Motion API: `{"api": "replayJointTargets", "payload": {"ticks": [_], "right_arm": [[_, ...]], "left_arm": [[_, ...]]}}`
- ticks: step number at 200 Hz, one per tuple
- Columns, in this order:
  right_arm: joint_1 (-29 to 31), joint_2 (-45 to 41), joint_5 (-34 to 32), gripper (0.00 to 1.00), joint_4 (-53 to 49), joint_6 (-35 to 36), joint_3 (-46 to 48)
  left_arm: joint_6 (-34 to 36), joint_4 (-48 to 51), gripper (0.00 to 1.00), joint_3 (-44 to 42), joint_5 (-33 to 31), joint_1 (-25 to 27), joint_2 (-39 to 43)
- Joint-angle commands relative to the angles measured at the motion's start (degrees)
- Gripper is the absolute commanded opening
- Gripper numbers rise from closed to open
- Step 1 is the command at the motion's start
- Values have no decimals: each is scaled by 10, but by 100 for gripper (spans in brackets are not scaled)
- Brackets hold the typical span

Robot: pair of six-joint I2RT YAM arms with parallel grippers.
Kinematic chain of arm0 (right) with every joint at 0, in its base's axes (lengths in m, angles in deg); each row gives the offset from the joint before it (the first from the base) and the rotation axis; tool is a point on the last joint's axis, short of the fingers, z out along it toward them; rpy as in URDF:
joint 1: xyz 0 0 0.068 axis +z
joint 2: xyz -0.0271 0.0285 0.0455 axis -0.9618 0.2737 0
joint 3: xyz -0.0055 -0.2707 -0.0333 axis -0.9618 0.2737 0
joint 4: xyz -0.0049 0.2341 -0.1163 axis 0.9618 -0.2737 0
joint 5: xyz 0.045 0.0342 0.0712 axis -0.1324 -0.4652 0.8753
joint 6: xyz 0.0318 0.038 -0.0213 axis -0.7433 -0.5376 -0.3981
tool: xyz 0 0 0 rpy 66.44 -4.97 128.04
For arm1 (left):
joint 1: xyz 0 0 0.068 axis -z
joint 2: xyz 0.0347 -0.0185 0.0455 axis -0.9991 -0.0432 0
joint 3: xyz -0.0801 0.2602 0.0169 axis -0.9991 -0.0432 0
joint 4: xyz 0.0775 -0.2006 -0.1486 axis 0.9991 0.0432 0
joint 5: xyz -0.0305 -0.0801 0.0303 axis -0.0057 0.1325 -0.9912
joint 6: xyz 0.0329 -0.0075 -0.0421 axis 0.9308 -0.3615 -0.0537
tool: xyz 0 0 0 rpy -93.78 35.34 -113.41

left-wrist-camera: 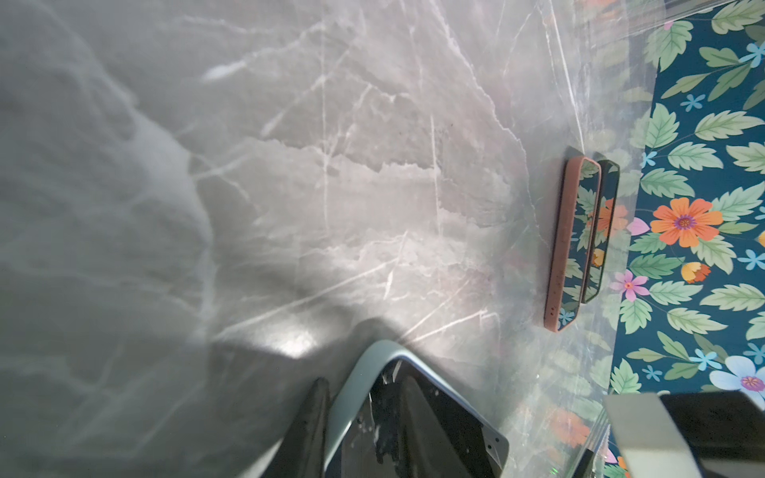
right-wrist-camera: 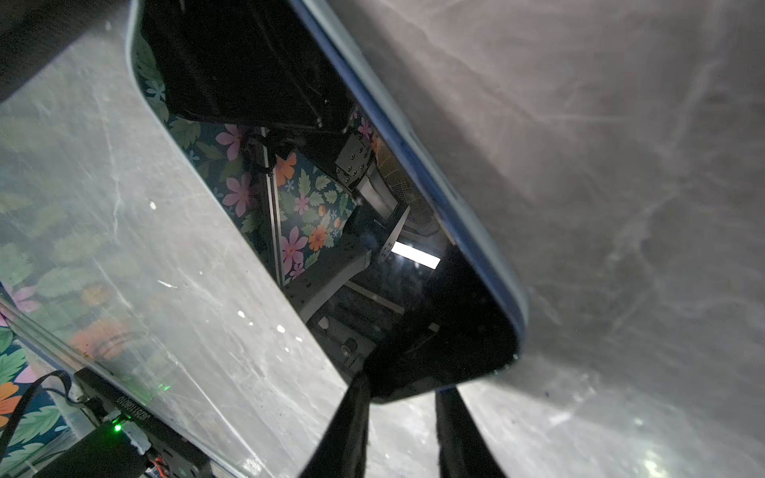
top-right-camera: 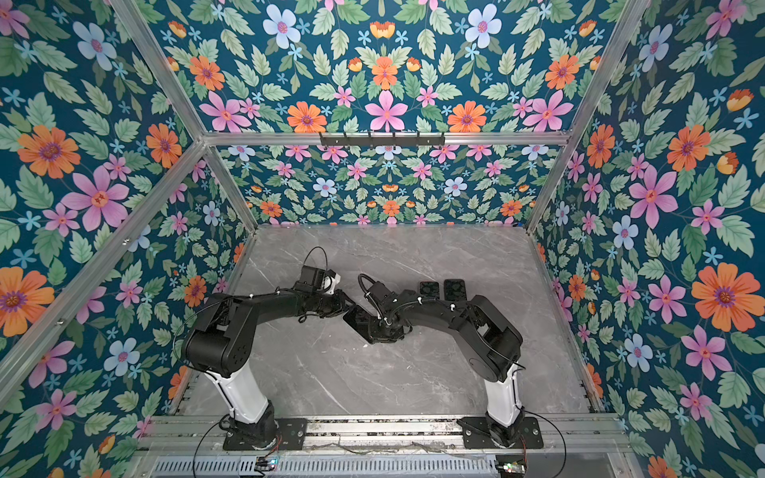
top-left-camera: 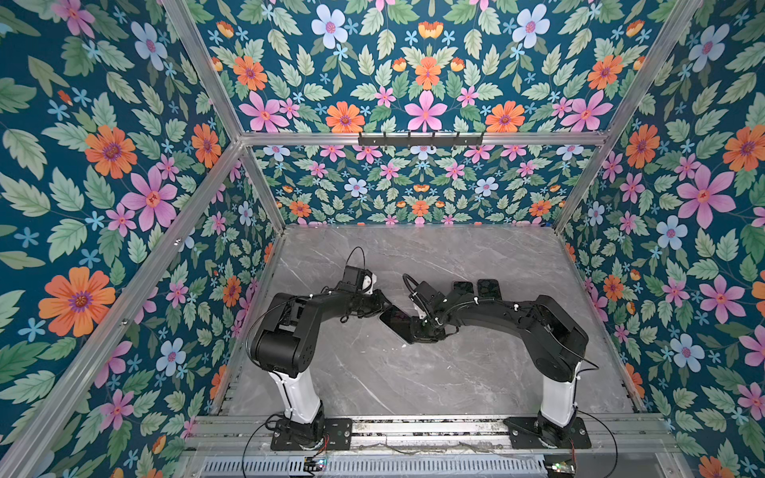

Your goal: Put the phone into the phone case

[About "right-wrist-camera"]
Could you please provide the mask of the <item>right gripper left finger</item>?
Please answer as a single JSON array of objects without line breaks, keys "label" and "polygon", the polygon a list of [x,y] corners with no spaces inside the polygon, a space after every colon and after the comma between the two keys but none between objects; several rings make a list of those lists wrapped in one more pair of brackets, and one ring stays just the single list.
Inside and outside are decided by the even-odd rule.
[{"label": "right gripper left finger", "polygon": [[301,472],[301,477],[366,475],[370,404],[370,381],[360,372],[351,381],[318,448]]}]

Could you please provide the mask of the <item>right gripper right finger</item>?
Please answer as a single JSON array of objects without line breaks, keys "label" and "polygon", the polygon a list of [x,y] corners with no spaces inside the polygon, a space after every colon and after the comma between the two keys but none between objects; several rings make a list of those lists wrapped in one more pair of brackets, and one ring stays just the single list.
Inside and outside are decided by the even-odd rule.
[{"label": "right gripper right finger", "polygon": [[505,477],[457,388],[435,395],[441,477]]}]

